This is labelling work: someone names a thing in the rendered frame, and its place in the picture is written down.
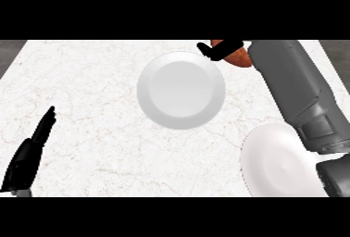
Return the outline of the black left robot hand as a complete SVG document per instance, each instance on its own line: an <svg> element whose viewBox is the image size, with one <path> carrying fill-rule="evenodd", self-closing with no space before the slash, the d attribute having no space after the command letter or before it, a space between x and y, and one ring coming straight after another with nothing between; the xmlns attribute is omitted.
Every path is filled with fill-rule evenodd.
<svg viewBox="0 0 350 237"><path fill-rule="evenodd" d="M56 122L54 106L44 113L32 136L26 138L15 152L3 179L0 193L10 192L16 197L31 197L31 184L41 162L43 149Z"/></svg>

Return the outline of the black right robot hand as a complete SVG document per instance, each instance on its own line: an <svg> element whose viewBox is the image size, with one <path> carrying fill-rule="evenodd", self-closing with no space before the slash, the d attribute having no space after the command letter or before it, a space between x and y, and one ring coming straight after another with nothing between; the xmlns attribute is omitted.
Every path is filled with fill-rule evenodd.
<svg viewBox="0 0 350 237"><path fill-rule="evenodd" d="M244 42L239 40L223 40L215 46L208 47L204 43L196 44L202 55L211 61L220 61L226 56L229 56L241 47Z"/></svg>

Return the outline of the orange sweet potato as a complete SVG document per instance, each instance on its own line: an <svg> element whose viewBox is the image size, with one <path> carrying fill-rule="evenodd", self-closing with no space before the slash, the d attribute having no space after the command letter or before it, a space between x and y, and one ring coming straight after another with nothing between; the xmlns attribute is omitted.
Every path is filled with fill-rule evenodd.
<svg viewBox="0 0 350 237"><path fill-rule="evenodd" d="M211 46L215 46L223 40L211 40ZM241 68L251 67L251 59L248 56L248 51L242 46L229 56L223 58L227 63Z"/></svg>

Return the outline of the white round plate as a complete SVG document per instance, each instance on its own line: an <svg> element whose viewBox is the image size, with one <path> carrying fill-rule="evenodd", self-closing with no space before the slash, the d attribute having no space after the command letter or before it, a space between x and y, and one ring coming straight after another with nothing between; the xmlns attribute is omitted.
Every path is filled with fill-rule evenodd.
<svg viewBox="0 0 350 237"><path fill-rule="evenodd" d="M152 60L139 75L137 99L148 118L162 127L187 130L208 123L226 99L226 83L212 62L190 52Z"/></svg>
<svg viewBox="0 0 350 237"><path fill-rule="evenodd" d="M267 124L252 129L241 149L241 170L252 196L326 196L316 173L319 155L304 149L294 129Z"/></svg>

